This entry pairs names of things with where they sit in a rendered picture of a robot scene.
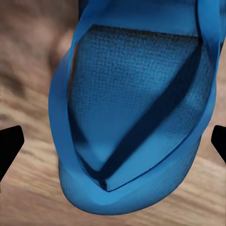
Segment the sandal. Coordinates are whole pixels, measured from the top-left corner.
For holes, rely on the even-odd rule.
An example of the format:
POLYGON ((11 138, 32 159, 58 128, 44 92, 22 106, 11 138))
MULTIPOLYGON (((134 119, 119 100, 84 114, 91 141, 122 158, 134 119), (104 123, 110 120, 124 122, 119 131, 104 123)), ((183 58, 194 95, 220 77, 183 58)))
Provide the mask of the sandal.
POLYGON ((143 210, 184 181, 213 115, 226 0, 78 0, 78 14, 48 97, 61 187, 86 213, 143 210))

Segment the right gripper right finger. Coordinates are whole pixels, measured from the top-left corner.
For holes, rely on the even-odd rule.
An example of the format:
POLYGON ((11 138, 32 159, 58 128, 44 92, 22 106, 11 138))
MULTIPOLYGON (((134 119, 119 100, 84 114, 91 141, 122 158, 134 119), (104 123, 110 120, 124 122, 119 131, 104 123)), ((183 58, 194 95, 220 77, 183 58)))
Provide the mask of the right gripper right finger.
POLYGON ((211 142, 226 163, 226 127, 216 125, 212 132, 211 142))

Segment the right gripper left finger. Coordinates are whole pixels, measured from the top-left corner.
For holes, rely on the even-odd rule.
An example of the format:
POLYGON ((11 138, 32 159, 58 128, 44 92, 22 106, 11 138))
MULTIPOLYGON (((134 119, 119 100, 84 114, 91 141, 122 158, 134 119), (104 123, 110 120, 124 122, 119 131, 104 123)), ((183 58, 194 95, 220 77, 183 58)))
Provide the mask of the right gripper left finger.
POLYGON ((0 181, 24 144, 21 126, 0 130, 0 181))

